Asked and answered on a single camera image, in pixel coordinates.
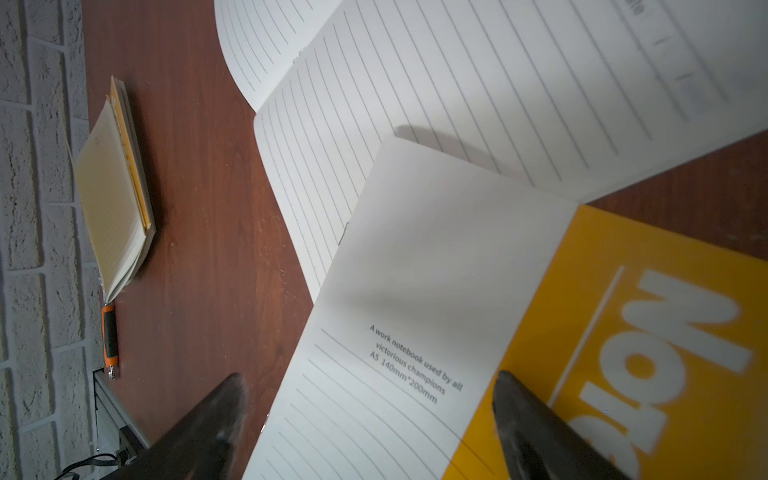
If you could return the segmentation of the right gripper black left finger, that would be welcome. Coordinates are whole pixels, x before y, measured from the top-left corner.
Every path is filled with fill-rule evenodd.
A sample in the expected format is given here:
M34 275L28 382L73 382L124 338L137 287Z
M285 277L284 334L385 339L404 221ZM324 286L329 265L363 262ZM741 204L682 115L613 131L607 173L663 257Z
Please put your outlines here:
M109 479L229 479L246 418L244 378L233 373L173 428Z

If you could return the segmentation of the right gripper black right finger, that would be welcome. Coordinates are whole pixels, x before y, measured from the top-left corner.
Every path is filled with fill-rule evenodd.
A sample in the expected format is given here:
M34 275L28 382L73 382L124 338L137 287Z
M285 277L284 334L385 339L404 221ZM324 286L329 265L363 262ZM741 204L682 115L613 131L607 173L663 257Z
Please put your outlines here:
M624 479L511 372L493 387L493 413L511 479Z

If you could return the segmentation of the yellow cover notebook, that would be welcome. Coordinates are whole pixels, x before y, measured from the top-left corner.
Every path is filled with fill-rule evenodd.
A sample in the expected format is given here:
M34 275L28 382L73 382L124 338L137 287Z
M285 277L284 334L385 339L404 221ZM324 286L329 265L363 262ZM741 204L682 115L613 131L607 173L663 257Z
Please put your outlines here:
M137 275L157 228L128 93L115 77L74 173L109 304Z
M248 479L508 479L502 386L631 479L767 475L767 264L416 143L376 159Z

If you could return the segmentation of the orange adjustable wrench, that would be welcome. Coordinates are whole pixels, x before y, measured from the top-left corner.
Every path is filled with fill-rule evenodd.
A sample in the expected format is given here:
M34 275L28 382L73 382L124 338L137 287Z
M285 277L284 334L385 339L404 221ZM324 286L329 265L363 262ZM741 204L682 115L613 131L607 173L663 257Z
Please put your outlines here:
M110 380L119 376L119 346L115 307L105 305L101 310L102 342L105 371Z

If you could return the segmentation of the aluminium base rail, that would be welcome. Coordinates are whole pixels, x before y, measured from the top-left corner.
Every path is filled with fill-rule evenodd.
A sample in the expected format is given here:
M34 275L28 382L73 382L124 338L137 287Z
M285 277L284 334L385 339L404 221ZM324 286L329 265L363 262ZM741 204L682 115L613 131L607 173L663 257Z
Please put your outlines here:
M116 456L121 465L131 463L151 442L111 390L103 369L93 372L96 451Z

